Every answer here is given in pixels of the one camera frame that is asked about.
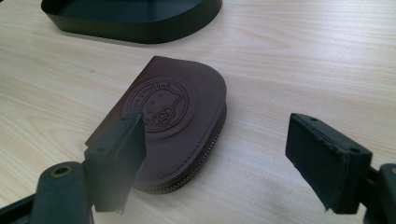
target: circular emblem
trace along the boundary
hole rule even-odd
[[[186,91],[172,80],[153,80],[141,85],[126,104],[127,113],[143,113],[147,133],[172,128],[184,117],[187,107]]]

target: dark green tray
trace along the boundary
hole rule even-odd
[[[210,23],[222,0],[43,0],[62,31],[143,44],[191,35]]]

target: brown leather wallet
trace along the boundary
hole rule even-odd
[[[195,175],[215,145],[227,114],[226,93],[223,77],[205,64],[153,57],[86,145],[117,119],[142,112],[147,156],[134,187],[172,192]]]

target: zipper teeth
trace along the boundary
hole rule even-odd
[[[210,155],[210,152],[213,149],[213,146],[216,144],[216,142],[219,139],[222,127],[224,125],[225,117],[226,117],[226,114],[223,113],[222,118],[221,118],[221,124],[215,134],[215,137],[213,138],[212,143],[210,144],[209,148],[205,152],[204,156],[200,159],[198,165],[196,165],[195,168],[186,177],[184,177],[182,180],[178,181],[175,185],[173,185],[171,187],[167,187],[164,189],[143,189],[143,191],[146,193],[150,193],[150,194],[165,194],[165,193],[169,193],[169,192],[175,191],[175,190],[183,187],[198,172],[198,170],[202,167],[202,165],[204,165],[204,163],[206,162],[207,158]]]

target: light wood surface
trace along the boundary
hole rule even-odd
[[[203,30],[161,45],[59,31],[39,0],[0,3],[0,207],[39,175],[83,161],[85,140],[152,56],[205,63],[228,87],[228,118],[182,189],[133,189],[102,223],[362,223],[325,212],[285,157],[290,113],[322,119],[396,162],[394,1],[224,0]]]

